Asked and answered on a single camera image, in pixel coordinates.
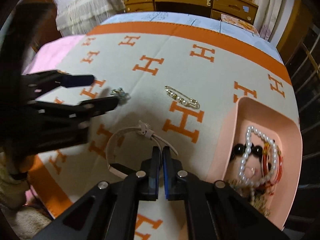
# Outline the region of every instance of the wooden desk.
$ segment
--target wooden desk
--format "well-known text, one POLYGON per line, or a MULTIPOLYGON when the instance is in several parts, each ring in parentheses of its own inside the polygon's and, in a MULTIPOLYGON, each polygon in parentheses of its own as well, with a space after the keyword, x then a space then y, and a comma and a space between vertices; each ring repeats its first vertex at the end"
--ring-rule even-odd
POLYGON ((253 24, 258 6, 250 0, 123 0, 127 12, 167 11, 220 20, 232 15, 253 24))

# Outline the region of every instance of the orange border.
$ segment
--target orange border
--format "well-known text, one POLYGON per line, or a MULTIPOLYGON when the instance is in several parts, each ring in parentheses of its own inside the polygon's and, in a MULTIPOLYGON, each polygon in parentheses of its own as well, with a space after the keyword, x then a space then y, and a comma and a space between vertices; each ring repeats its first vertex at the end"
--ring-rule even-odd
POLYGON ((207 43, 257 63, 292 86, 286 67, 276 59, 245 42, 215 31, 175 23, 126 22, 99 25, 87 35, 106 33, 162 34, 207 43))
POLYGON ((73 203, 52 178, 38 155, 29 171, 29 180, 46 208, 56 218, 73 203))

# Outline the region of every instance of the metal screw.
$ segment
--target metal screw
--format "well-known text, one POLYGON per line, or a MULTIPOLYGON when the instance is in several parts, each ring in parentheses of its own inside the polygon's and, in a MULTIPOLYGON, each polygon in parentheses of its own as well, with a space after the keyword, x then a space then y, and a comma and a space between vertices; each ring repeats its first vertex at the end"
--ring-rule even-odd
POLYGON ((186 171, 178 171, 178 176, 180 177, 180 178, 184 178, 184 177, 186 177, 186 176, 188 176, 188 173, 186 172, 186 171))
POLYGON ((80 124, 78 124, 78 127, 80 129, 84 129, 84 128, 87 128, 90 126, 90 123, 88 121, 84 121, 84 122, 81 122, 80 124))
POLYGON ((104 188, 107 188, 108 186, 109 186, 109 183, 106 181, 100 181, 98 184, 99 189, 104 189, 104 188))
POLYGON ((226 186, 222 180, 218 180, 215 184, 217 188, 224 188, 226 186))
POLYGON ((138 178, 143 178, 144 176, 146 176, 146 173, 144 171, 137 171, 136 176, 138 178))
POLYGON ((94 105, 93 104, 86 104, 83 107, 86 109, 90 109, 90 108, 94 108, 94 105))

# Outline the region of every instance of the pink cloth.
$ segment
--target pink cloth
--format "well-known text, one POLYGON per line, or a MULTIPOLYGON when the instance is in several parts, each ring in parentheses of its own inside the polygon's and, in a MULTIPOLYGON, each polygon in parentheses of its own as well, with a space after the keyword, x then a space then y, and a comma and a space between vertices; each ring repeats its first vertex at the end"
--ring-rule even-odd
POLYGON ((68 36, 45 44, 23 74, 56 69, 62 59, 83 37, 84 35, 68 36))

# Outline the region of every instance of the wooden door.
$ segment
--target wooden door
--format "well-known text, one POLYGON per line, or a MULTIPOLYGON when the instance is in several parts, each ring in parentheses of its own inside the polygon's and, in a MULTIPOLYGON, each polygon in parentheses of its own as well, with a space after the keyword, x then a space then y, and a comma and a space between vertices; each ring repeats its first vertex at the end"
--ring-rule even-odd
MULTIPOLYGON (((22 3, 33 3, 33 2, 48 2, 53 3, 53 0, 23 0, 22 3)), ((34 42, 32 44, 32 48, 35 52, 37 52, 44 44, 55 41, 61 38, 61 33, 57 30, 56 25, 56 17, 57 17, 57 7, 52 9, 50 15, 48 15, 47 19, 39 26, 38 32, 34 38, 34 42)))

